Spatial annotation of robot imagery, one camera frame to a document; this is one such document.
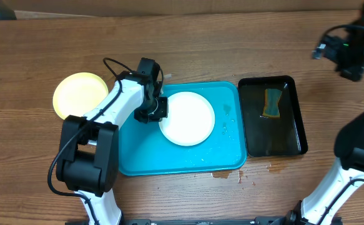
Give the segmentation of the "white plate with stain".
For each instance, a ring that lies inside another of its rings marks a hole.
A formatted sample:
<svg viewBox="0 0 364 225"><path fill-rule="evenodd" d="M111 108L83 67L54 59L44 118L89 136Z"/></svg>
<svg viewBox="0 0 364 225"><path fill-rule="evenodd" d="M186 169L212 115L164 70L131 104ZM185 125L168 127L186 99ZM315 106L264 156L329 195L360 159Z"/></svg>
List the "white plate with stain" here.
<svg viewBox="0 0 364 225"><path fill-rule="evenodd" d="M168 97L168 115L159 123L162 134L179 146L204 142L215 127L215 112L209 101L194 92Z"/></svg>

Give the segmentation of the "yellow green plate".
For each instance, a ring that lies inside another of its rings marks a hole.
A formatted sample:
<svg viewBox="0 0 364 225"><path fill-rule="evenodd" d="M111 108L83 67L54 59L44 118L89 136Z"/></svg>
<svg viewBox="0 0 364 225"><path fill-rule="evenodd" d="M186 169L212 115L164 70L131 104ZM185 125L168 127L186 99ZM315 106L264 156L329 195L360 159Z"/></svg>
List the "yellow green plate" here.
<svg viewBox="0 0 364 225"><path fill-rule="evenodd" d="M79 72L60 82L54 91L52 104L61 119L69 115L81 117L96 108L108 93L108 87L101 77Z"/></svg>

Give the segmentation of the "green yellow sponge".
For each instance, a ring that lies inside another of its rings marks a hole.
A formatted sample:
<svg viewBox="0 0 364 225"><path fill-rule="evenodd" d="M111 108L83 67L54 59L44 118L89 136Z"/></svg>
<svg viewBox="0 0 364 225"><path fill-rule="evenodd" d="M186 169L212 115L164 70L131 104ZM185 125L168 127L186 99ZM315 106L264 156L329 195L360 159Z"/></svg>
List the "green yellow sponge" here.
<svg viewBox="0 0 364 225"><path fill-rule="evenodd" d="M279 89L266 89L264 96L265 103L262 116L266 118L279 118L278 103L282 96L282 91Z"/></svg>

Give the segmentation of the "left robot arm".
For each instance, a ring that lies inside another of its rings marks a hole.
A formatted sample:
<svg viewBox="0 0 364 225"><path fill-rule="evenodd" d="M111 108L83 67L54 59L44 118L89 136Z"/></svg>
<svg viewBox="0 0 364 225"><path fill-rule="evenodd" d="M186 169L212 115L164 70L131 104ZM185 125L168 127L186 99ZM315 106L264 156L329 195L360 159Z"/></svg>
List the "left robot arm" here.
<svg viewBox="0 0 364 225"><path fill-rule="evenodd" d="M147 124L168 114L168 100L161 95L164 74L153 59L142 58L136 70L126 67L115 77L112 91L95 109L65 118L47 175L54 194L81 199L87 224L124 223L112 187L119 171L119 131L127 118Z"/></svg>

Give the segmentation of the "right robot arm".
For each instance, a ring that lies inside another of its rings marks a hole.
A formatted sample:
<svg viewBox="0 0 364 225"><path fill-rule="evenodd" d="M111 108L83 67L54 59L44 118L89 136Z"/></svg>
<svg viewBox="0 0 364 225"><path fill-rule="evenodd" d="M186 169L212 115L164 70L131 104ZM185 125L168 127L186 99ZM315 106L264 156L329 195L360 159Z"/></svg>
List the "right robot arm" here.
<svg viewBox="0 0 364 225"><path fill-rule="evenodd" d="M340 26L347 36L330 36L326 30L312 57L325 57L336 64L341 77L359 81L364 72L364 4L361 16ZM317 186L295 209L274 220L274 224L341 224L335 215L348 198L364 184L364 112L344 126L334 144L336 159Z"/></svg>

